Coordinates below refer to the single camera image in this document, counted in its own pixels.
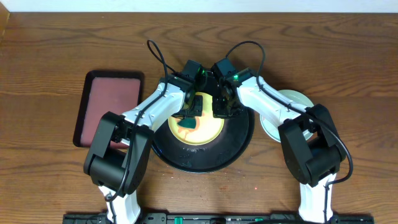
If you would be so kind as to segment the green yellow sponge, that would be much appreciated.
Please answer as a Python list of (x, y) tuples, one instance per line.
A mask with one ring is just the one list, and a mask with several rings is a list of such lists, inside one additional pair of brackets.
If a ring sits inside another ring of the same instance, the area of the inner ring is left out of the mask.
[(196, 117), (185, 117), (178, 121), (177, 124), (182, 128), (195, 129), (197, 126), (197, 120)]

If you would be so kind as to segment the yellow plate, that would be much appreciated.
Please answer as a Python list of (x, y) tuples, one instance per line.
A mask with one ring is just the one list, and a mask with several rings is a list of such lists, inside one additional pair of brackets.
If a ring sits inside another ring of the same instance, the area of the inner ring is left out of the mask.
[(203, 111), (201, 116), (196, 116), (197, 126), (195, 129), (180, 127), (177, 122), (181, 119), (169, 117), (168, 125), (172, 134), (181, 142), (198, 146), (207, 144), (214, 140), (222, 131), (224, 120), (214, 118), (212, 111), (212, 96), (207, 93), (197, 92), (196, 95), (203, 97)]

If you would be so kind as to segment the light blue plate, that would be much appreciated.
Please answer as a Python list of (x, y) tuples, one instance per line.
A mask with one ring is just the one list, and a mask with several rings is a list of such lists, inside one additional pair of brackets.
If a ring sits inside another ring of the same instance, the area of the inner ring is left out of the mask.
[[(307, 107), (313, 107), (313, 102), (304, 94), (295, 91), (295, 90), (279, 90), (279, 93), (286, 96), (288, 99), (293, 100), (297, 103), (306, 105)], [(271, 124), (268, 120), (266, 120), (262, 115), (259, 116), (262, 128), (266, 132), (266, 134), (271, 137), (273, 140), (280, 142), (279, 131), (277, 127)]]

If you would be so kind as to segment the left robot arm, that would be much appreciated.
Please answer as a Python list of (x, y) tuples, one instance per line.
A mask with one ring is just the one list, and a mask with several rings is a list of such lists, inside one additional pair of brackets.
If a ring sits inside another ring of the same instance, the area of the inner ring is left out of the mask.
[(167, 75), (135, 108), (101, 117), (83, 171), (102, 191), (109, 222), (138, 220), (136, 190), (146, 172), (154, 133), (169, 117), (193, 108), (195, 93), (206, 84), (204, 75)]

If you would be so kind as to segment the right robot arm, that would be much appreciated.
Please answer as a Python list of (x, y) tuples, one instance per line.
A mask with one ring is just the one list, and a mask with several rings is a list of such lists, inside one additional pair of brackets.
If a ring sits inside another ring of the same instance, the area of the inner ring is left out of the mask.
[(258, 112), (277, 128), (284, 161), (300, 183), (299, 215), (305, 222), (328, 223), (331, 188), (344, 182), (336, 179), (340, 164), (352, 160), (340, 139), (330, 112), (321, 104), (307, 106), (275, 90), (251, 69), (226, 73), (211, 71), (219, 93), (213, 112), (230, 118), (243, 108)]

